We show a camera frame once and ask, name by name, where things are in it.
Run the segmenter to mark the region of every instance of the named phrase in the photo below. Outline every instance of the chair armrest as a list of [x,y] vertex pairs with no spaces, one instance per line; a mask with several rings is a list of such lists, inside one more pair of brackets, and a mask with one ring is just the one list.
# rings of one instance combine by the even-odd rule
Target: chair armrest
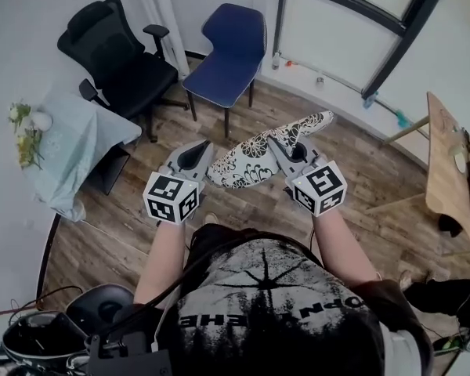
[[104,100],[99,97],[96,88],[92,86],[89,79],[86,78],[80,82],[78,91],[80,92],[81,97],[83,97],[85,100],[88,100],[89,102],[95,100],[101,107],[104,107],[105,109],[110,108],[106,103],[104,103]]
[[157,36],[162,39],[164,36],[169,34],[169,29],[162,27],[161,25],[148,25],[143,28],[145,34],[150,34],[152,36]]
[[80,91],[81,97],[89,102],[92,102],[97,96],[96,88],[92,86],[90,80],[87,78],[80,82],[78,90]]
[[169,34],[169,29],[162,27],[161,25],[148,25],[143,29],[143,32],[154,37],[155,46],[157,46],[155,56],[159,59],[165,60],[164,48],[162,46],[161,39]]

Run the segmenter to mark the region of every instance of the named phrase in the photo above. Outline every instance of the light blue tablecloth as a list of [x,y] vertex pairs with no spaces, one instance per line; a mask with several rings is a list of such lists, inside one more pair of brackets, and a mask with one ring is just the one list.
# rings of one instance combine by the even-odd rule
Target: light blue tablecloth
[[70,93],[49,93],[40,110],[52,116],[40,144],[42,169],[23,172],[38,199],[67,219],[83,220],[85,209],[75,199],[80,186],[112,146],[133,141],[141,128]]

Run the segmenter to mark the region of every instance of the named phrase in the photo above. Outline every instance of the black office chair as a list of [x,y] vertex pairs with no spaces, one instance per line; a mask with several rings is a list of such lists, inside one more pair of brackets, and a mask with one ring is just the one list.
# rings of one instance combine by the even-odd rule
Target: black office chair
[[[154,37],[157,52],[144,52],[125,19],[120,0],[93,2],[70,20],[67,30],[57,42],[58,49],[81,64],[92,76],[94,86],[84,79],[79,86],[82,97],[132,119],[146,116],[146,133],[151,142],[157,142],[152,133],[154,104],[194,107],[162,95],[178,81],[178,71],[164,59],[161,39],[169,30],[160,25],[148,25],[143,32]],[[98,96],[100,89],[109,106]]]

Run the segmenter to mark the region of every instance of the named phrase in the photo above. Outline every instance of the chair leg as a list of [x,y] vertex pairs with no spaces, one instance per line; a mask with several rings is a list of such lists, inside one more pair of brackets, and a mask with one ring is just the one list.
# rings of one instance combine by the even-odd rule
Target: chair leg
[[197,112],[195,111],[195,103],[193,101],[193,94],[192,92],[186,91],[186,94],[188,95],[188,101],[190,102],[190,109],[191,109],[191,115],[193,116],[193,120],[197,120]]
[[230,133],[230,112],[229,109],[225,109],[225,138],[228,138]]
[[249,107],[252,107],[252,98],[254,97],[254,79],[249,85]]
[[152,143],[156,143],[158,141],[158,138],[156,135],[153,134],[154,130],[154,118],[153,114],[150,112],[145,115],[146,118],[146,136]]
[[182,107],[185,111],[188,110],[188,103],[180,102],[179,100],[165,99],[164,97],[160,99],[160,103],[166,106],[177,106]]

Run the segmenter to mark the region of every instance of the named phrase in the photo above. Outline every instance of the black and white patterned cloth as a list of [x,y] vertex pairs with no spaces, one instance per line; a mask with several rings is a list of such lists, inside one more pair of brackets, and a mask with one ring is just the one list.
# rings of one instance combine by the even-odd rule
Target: black and white patterned cloth
[[207,177],[225,188],[245,188],[262,183],[279,172],[277,160],[268,149],[269,136],[292,155],[300,136],[320,131],[333,119],[332,111],[323,111],[253,136],[209,166]]

